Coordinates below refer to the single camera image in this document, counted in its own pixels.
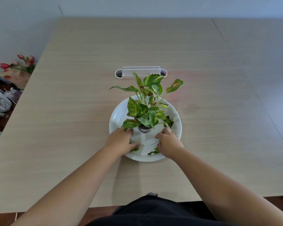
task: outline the hand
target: hand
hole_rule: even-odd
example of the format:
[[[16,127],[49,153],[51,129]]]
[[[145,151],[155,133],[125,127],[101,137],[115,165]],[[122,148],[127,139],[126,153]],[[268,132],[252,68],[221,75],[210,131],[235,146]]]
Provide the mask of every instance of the hand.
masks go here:
[[[108,137],[106,144],[104,146],[109,152],[116,153],[116,156],[123,156],[127,154],[134,148],[140,146],[139,143],[130,144],[130,136],[133,135],[133,129],[128,128],[122,130],[122,128],[117,128]]]
[[[160,142],[157,144],[157,148],[159,152],[167,158],[172,159],[178,151],[184,149],[183,144],[169,127],[162,129],[155,138],[160,139]]]

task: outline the forearm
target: forearm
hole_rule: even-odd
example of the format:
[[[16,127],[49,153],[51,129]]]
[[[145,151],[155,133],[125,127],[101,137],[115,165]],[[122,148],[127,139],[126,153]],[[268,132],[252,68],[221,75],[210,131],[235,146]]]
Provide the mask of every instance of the forearm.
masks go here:
[[[78,225],[117,156],[102,148],[34,204],[13,226]]]
[[[196,192],[219,220],[237,225],[283,225],[283,212],[188,150],[174,155]]]

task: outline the person's right hand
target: person's right hand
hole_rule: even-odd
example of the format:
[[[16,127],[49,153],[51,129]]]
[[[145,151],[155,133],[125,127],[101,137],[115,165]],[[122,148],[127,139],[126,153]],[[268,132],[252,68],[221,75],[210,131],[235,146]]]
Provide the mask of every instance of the person's right hand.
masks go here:
[[[160,139],[160,142],[157,144],[157,148],[159,152],[167,158],[172,159],[178,151],[184,149],[183,144],[169,127],[162,129],[155,138]]]

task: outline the pothos plant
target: pothos plant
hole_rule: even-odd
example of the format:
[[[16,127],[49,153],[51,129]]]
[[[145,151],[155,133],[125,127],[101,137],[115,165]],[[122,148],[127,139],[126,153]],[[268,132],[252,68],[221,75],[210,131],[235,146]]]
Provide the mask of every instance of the pothos plant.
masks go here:
[[[164,110],[162,110],[162,108],[167,108],[168,104],[163,103],[162,100],[167,93],[177,90],[183,84],[183,81],[176,79],[171,86],[166,88],[165,95],[159,99],[159,96],[163,92],[160,84],[161,80],[163,79],[162,75],[151,74],[146,76],[143,81],[134,71],[133,76],[138,88],[135,88],[134,86],[129,86],[128,88],[113,86],[110,88],[119,88],[126,92],[135,92],[138,98],[138,100],[134,100],[129,97],[127,116],[132,117],[133,119],[126,119],[122,128],[135,128],[141,126],[144,128],[155,129],[155,125],[157,124],[163,124],[164,127],[167,127],[168,125],[170,128],[172,128],[174,123],[173,119],[167,116]],[[154,152],[150,152],[148,155],[152,153],[159,153],[157,148],[154,150]]]

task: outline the person's left hand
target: person's left hand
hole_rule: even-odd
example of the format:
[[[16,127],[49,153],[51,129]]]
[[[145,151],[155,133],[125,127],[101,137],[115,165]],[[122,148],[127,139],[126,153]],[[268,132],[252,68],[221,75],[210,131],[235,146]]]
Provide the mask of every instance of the person's left hand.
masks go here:
[[[134,148],[139,148],[139,143],[130,144],[130,136],[133,135],[133,129],[128,128],[122,130],[117,128],[108,137],[104,148],[109,152],[116,153],[117,156],[123,156]]]

